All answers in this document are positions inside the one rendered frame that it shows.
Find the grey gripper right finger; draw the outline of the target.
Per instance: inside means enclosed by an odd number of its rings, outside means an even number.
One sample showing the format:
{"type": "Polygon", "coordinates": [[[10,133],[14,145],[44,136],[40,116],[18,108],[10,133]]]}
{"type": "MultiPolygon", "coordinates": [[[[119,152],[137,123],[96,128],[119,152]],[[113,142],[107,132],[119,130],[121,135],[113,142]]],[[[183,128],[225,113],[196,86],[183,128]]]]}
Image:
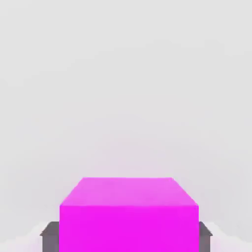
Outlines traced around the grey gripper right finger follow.
{"type": "Polygon", "coordinates": [[[200,221],[199,252],[243,252],[243,242],[224,234],[213,223],[200,221]]]}

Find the small magenta cube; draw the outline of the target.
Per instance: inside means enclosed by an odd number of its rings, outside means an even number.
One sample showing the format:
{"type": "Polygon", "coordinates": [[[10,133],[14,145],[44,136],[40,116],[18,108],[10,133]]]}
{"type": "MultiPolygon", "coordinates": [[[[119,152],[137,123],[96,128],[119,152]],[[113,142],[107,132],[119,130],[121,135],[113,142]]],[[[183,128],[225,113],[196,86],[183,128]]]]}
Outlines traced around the small magenta cube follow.
{"type": "Polygon", "coordinates": [[[199,252],[199,207],[172,178],[83,178],[60,204],[59,252],[199,252]]]}

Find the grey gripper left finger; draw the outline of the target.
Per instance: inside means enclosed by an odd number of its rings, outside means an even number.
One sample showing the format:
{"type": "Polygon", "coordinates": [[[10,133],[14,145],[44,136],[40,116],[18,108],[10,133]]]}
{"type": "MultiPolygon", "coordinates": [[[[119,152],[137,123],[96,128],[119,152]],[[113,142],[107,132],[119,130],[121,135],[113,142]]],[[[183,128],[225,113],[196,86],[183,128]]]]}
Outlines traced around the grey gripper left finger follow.
{"type": "Polygon", "coordinates": [[[59,222],[50,221],[36,226],[14,241],[11,252],[59,252],[59,222]]]}

